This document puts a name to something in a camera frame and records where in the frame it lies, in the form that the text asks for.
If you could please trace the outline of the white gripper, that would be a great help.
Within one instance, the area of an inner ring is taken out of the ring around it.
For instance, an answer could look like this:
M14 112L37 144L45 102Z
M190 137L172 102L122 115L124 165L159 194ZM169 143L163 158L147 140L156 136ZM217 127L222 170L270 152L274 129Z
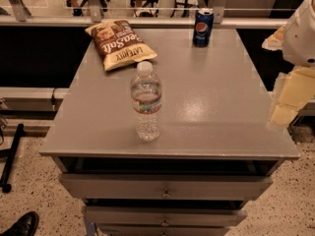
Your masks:
M283 49L284 26L278 28L266 38L262 47L277 51ZM298 110L303 108L315 95L315 69L309 67L295 67L285 78L284 86L278 99L270 110L270 121L281 126L288 126L297 116Z

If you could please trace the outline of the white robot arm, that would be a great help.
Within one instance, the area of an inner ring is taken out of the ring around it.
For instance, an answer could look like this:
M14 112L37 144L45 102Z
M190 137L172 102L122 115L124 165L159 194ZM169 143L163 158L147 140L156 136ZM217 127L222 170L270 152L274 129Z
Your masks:
M293 65L279 73L273 89L269 121L288 126L315 95L315 0L304 0L287 23L264 40L262 47L280 50Z

